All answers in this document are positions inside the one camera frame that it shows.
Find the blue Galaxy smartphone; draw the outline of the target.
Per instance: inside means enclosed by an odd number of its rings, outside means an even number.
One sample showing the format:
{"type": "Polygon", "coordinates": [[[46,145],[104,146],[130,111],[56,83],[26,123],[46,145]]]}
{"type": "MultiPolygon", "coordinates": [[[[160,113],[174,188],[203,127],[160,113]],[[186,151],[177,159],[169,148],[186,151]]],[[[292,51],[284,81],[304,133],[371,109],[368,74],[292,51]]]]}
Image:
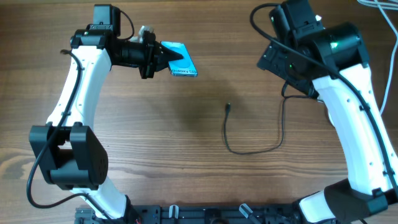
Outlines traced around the blue Galaxy smartphone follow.
{"type": "Polygon", "coordinates": [[[183,59],[169,62],[170,73],[175,77],[197,77],[198,72],[195,68],[188,50],[183,43],[162,41],[161,44],[176,53],[182,55],[183,59]]]}

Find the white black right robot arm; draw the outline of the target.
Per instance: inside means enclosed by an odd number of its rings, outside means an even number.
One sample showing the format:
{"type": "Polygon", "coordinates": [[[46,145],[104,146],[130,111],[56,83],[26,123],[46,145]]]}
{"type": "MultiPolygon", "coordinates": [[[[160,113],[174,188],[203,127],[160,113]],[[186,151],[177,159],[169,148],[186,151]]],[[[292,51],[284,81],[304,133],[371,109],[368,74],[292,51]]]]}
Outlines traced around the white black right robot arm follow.
{"type": "Polygon", "coordinates": [[[364,220],[397,203],[397,155],[371,83],[358,28],[325,28],[308,1],[268,4],[275,31],[258,67],[322,101],[345,154],[348,176],[299,200],[305,223],[364,220]]]}

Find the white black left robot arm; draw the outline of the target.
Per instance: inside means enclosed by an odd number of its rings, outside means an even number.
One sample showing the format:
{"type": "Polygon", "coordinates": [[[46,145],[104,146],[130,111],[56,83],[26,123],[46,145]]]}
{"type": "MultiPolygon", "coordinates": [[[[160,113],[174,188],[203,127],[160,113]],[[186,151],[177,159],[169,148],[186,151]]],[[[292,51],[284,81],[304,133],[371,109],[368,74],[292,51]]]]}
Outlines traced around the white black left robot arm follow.
{"type": "Polygon", "coordinates": [[[151,27],[121,38],[124,12],[110,4],[94,6],[93,22],[79,29],[62,54],[71,56],[59,101],[43,126],[33,126],[29,142],[33,170],[48,184],[83,198],[100,223],[139,223],[128,196],[108,177],[108,155],[93,132],[101,87],[114,66],[138,68],[143,79],[168,68],[183,75],[192,67],[182,43],[158,42],[151,27]]]}

